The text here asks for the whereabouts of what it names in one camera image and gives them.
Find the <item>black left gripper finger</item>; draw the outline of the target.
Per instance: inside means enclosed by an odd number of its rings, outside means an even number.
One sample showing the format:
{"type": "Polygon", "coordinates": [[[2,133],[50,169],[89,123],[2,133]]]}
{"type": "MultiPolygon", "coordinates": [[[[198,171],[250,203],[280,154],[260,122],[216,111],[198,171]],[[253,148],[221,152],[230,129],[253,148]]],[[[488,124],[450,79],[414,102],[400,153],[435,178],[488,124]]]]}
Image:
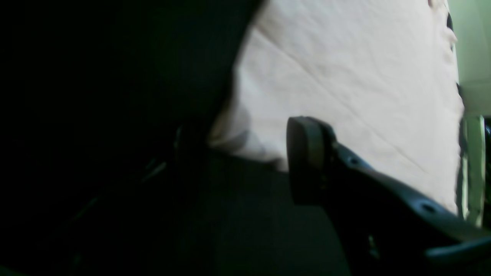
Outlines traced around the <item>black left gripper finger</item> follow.
{"type": "Polygon", "coordinates": [[[293,202],[324,209],[353,276],[489,276],[490,232],[421,192],[375,171],[333,128],[290,117],[293,202]]]}

